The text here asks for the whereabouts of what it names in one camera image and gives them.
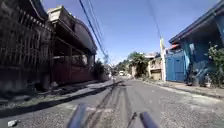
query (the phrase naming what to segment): street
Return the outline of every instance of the street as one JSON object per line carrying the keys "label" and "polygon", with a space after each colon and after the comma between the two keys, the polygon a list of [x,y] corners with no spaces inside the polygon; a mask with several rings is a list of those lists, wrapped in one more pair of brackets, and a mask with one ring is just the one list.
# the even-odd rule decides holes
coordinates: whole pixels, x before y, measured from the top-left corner
{"label": "street", "polygon": [[1,108],[0,125],[18,120],[16,128],[64,128],[80,103],[87,106],[83,127],[143,128],[141,112],[160,128],[224,127],[222,100],[121,78],[30,106]]}

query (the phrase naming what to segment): green tree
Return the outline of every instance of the green tree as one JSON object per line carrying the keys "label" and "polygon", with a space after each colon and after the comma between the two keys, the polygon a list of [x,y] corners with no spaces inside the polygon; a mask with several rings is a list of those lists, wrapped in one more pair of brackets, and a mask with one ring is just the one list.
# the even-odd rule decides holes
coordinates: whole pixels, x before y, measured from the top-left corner
{"label": "green tree", "polygon": [[126,71],[126,65],[129,64],[129,61],[128,60],[123,60],[122,62],[118,63],[117,66],[116,66],[116,70],[117,72],[119,71]]}
{"label": "green tree", "polygon": [[224,81],[224,48],[218,49],[217,47],[218,45],[211,46],[208,51],[209,59],[215,65],[215,70],[210,72],[209,76],[214,85],[221,87]]}
{"label": "green tree", "polygon": [[128,60],[130,61],[130,66],[136,66],[135,77],[142,77],[143,75],[147,75],[148,61],[144,54],[132,52],[128,56]]}

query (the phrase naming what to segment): tree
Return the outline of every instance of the tree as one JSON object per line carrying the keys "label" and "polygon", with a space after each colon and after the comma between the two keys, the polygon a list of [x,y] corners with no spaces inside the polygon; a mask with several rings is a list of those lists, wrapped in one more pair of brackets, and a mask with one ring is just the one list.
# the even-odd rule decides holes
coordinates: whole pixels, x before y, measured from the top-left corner
{"label": "tree", "polygon": [[214,69],[209,73],[212,83],[221,87],[224,81],[224,48],[218,49],[218,45],[211,46],[208,51],[209,59],[214,63]]}
{"label": "tree", "polygon": [[117,71],[126,71],[126,65],[129,64],[128,60],[123,60],[122,62],[118,63],[116,66]]}
{"label": "tree", "polygon": [[96,79],[100,79],[100,77],[102,76],[104,72],[105,72],[105,69],[104,69],[103,63],[100,61],[100,59],[98,59],[94,65],[94,72],[93,72],[94,77]]}
{"label": "tree", "polygon": [[128,60],[130,61],[130,66],[136,66],[136,77],[147,75],[148,61],[144,54],[132,52],[128,56]]}

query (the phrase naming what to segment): street gutter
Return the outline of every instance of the street gutter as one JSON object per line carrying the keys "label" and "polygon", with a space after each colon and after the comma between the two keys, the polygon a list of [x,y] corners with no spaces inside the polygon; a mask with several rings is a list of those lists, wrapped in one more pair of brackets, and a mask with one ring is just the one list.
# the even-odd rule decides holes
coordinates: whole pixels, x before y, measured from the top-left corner
{"label": "street gutter", "polygon": [[208,94],[206,92],[199,92],[199,91],[193,91],[193,90],[180,89],[180,88],[177,88],[175,86],[166,84],[165,82],[164,83],[157,83],[157,82],[153,82],[153,81],[150,81],[150,82],[142,81],[142,82],[145,83],[145,84],[153,85],[153,86],[156,85],[156,86],[161,86],[161,87],[175,89],[175,90],[178,90],[178,91],[184,91],[184,92],[188,92],[188,93],[192,93],[192,94],[197,94],[197,95],[202,95],[202,96],[207,96],[207,97],[211,97],[211,98],[224,100],[224,95]]}

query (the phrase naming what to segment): power line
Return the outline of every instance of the power line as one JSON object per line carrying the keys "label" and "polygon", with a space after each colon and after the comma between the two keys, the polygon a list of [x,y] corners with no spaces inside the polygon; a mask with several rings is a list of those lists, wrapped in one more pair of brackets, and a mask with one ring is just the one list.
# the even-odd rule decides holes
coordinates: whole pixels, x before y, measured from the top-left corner
{"label": "power line", "polygon": [[159,24],[158,24],[158,22],[157,22],[156,15],[155,15],[155,12],[154,12],[154,9],[153,9],[153,7],[152,7],[152,4],[151,4],[150,0],[146,0],[146,1],[147,1],[147,3],[148,3],[149,10],[151,11],[152,18],[153,18],[153,20],[154,20],[154,22],[155,22],[156,29],[157,29],[157,34],[158,34],[159,38],[161,39],[161,38],[162,38],[162,35],[161,35],[160,29],[159,29]]}
{"label": "power line", "polygon": [[87,1],[89,3],[89,6],[90,6],[90,12],[92,13],[93,21],[94,21],[95,26],[96,26],[96,30],[97,30],[97,32],[99,34],[100,40],[102,41],[103,40],[103,35],[102,35],[101,29],[100,29],[100,26],[99,26],[99,22],[98,22],[98,20],[96,18],[96,15],[95,15],[95,11],[94,11],[93,5],[92,5],[90,0],[87,0]]}
{"label": "power line", "polygon": [[80,5],[81,5],[81,7],[82,7],[82,9],[83,9],[83,11],[84,11],[84,13],[85,13],[85,15],[86,15],[87,21],[88,21],[88,23],[89,23],[89,25],[90,25],[90,28],[91,28],[92,31],[93,31],[93,34],[94,34],[94,36],[95,36],[95,38],[96,38],[96,40],[97,40],[97,43],[99,44],[100,50],[102,51],[102,53],[103,53],[104,56],[107,56],[107,54],[105,53],[105,51],[104,51],[104,49],[103,49],[103,47],[102,47],[102,45],[101,45],[101,42],[100,42],[98,36],[96,35],[96,32],[95,32],[95,30],[94,30],[94,28],[93,28],[93,26],[92,26],[92,23],[91,23],[91,21],[90,21],[90,19],[89,19],[89,16],[88,16],[88,14],[87,14],[87,12],[86,12],[86,9],[85,9],[85,7],[84,7],[84,5],[83,5],[83,3],[82,3],[82,0],[79,0],[79,3],[80,3]]}

